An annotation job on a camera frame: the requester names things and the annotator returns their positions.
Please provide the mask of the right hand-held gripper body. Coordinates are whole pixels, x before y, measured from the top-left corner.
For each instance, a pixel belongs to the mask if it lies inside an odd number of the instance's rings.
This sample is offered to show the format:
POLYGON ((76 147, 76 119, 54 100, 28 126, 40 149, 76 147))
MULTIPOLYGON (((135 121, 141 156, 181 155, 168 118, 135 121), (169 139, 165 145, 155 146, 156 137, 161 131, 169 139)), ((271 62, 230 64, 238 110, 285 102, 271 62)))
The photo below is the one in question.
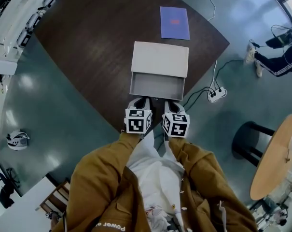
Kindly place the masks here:
POLYGON ((162 128, 168 137, 185 138, 190 125, 187 114, 164 113, 162 128))

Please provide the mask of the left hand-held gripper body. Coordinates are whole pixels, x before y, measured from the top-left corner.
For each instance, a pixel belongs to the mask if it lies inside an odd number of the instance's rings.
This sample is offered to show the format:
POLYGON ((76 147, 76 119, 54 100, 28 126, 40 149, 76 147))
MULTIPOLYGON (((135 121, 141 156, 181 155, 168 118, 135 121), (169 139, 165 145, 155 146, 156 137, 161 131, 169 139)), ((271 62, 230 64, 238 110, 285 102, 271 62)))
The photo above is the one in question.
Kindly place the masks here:
POLYGON ((146 134, 152 122, 152 111, 144 109, 126 109, 126 132, 131 134, 146 134))

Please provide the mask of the person's right forearm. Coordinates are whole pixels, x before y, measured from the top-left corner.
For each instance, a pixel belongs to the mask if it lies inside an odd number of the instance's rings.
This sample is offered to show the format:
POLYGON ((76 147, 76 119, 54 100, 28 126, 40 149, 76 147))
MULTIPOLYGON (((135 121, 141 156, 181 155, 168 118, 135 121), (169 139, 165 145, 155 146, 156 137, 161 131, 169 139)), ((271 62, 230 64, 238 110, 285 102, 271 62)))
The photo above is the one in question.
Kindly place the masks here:
POLYGON ((254 217, 229 187, 214 154, 170 138, 169 147, 185 173, 181 217, 185 232, 257 232, 254 217))

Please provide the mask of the person's left forearm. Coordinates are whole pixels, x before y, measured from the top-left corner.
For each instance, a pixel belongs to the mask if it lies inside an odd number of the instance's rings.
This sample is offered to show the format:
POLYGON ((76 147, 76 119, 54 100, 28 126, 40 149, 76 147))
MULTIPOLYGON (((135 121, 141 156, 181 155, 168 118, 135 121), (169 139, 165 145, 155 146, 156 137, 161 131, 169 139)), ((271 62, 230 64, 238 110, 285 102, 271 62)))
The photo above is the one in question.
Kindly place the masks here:
POLYGON ((137 177, 126 164, 140 138, 96 149, 77 164, 66 214, 53 232, 150 232, 137 177))

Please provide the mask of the white power strip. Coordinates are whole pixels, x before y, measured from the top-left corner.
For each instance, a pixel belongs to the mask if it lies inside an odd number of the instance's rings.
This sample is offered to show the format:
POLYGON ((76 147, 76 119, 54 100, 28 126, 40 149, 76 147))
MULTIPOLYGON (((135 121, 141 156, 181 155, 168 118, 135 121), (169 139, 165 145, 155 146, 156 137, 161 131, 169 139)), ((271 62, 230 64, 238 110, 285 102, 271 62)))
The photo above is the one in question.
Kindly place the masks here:
POLYGON ((227 90, 224 87, 219 87, 214 91, 208 92, 208 101, 210 103, 215 103, 221 98, 224 98, 227 95, 227 90))

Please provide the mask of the person's white shirt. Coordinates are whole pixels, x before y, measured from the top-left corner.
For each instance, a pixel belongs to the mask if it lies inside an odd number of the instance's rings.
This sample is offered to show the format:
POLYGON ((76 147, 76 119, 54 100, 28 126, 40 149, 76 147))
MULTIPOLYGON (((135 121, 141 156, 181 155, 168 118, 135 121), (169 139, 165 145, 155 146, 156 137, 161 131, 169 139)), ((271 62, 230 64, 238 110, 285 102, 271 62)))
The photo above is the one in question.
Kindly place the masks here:
POLYGON ((180 201, 184 168, 169 146, 159 156, 151 131, 137 144, 126 166, 138 179, 151 232, 185 232, 180 201))

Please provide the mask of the dark brown table white legs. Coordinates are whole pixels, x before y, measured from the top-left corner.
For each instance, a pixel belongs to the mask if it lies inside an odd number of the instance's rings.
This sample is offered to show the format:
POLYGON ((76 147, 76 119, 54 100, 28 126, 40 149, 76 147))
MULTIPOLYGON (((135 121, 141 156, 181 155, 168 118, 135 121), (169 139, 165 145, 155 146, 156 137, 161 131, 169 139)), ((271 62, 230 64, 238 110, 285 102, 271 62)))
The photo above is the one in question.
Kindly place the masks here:
POLYGON ((188 47, 187 93, 229 42, 182 0, 57 0, 34 30, 48 55, 84 98, 120 131, 136 41, 188 47), (187 10, 190 40, 161 37, 160 7, 187 10))

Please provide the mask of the black round table base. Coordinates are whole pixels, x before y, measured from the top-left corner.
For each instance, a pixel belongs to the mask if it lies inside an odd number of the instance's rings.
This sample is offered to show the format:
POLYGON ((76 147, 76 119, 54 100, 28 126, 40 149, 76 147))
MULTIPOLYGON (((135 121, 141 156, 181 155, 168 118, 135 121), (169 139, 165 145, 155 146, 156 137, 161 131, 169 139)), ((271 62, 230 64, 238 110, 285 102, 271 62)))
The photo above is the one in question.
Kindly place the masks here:
POLYGON ((232 154, 235 159, 245 159, 257 167, 263 153, 256 146, 261 134, 272 137, 275 131, 253 121, 244 123, 236 132, 232 141, 232 154))

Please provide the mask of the purple booklet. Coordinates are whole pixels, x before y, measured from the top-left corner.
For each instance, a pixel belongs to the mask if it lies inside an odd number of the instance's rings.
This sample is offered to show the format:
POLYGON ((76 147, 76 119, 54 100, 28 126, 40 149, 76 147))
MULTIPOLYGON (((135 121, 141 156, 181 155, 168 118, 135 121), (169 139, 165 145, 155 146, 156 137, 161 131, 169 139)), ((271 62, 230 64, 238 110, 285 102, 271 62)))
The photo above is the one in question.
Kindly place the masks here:
POLYGON ((187 10, 178 7, 160 7, 161 38, 190 40, 187 10))

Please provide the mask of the person in brown apron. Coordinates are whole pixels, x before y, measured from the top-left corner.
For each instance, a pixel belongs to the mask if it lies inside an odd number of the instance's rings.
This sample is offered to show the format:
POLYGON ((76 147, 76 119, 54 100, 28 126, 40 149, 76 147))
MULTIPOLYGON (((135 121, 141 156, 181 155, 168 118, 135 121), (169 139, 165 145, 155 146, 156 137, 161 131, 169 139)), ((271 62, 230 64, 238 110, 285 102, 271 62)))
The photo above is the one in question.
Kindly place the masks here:
POLYGON ((123 132, 84 156, 52 232, 257 232, 212 152, 183 138, 165 147, 123 132))

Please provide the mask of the round wooden table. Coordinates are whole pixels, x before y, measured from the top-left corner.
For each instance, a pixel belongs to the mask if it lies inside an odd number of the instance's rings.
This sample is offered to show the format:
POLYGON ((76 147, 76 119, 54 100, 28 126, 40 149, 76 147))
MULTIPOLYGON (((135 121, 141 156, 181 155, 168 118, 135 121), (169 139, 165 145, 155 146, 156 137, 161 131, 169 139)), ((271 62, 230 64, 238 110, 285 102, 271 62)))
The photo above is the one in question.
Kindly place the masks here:
POLYGON ((250 187, 252 200, 259 200, 270 194, 286 177, 292 166, 291 150, 290 161, 285 162, 291 137, 292 114, 288 115, 275 131, 259 161, 250 187))

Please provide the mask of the wooden shelf unit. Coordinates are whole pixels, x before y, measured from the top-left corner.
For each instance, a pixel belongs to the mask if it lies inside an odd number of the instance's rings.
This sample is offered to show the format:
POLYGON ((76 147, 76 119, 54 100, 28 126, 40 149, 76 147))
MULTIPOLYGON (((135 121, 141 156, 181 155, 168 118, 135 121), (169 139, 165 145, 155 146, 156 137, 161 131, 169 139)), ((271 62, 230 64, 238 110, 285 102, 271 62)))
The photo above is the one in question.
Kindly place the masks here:
POLYGON ((44 212, 55 211, 62 215, 68 205, 70 194, 70 182, 66 179, 59 184, 40 204, 44 212))

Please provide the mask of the white shelf rack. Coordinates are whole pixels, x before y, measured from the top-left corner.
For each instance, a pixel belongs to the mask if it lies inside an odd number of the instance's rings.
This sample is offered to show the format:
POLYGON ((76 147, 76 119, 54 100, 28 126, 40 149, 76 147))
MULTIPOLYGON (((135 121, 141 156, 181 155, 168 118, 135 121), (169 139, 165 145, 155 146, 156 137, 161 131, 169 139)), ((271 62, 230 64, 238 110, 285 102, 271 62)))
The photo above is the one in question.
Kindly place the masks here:
POLYGON ((0 16, 0 58, 17 61, 21 56, 25 47, 19 47, 16 41, 21 31, 27 29, 26 23, 34 13, 39 13, 43 18, 52 7, 43 7, 42 2, 43 0, 9 1, 0 16))

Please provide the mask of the white desk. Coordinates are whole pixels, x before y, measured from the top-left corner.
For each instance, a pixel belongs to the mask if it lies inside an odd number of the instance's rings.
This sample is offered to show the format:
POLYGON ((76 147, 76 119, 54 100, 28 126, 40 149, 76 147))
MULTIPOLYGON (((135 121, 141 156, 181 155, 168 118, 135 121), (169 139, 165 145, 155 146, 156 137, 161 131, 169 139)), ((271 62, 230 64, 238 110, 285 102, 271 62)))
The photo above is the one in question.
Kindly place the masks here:
POLYGON ((49 232, 51 221, 40 204, 58 185, 47 176, 40 180, 0 216, 0 232, 49 232))

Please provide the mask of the black office chair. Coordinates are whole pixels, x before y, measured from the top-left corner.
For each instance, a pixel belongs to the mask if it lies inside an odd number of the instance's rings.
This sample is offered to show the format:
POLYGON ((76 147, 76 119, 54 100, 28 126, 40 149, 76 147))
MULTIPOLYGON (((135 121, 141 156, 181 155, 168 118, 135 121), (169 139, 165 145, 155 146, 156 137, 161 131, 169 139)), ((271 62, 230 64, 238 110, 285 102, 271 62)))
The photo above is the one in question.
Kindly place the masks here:
POLYGON ((14 204, 10 196, 14 191, 19 194, 18 189, 21 185, 19 177, 13 168, 7 168, 6 173, 7 175, 0 173, 0 182, 4 184, 0 190, 0 203, 5 209, 8 209, 14 204))

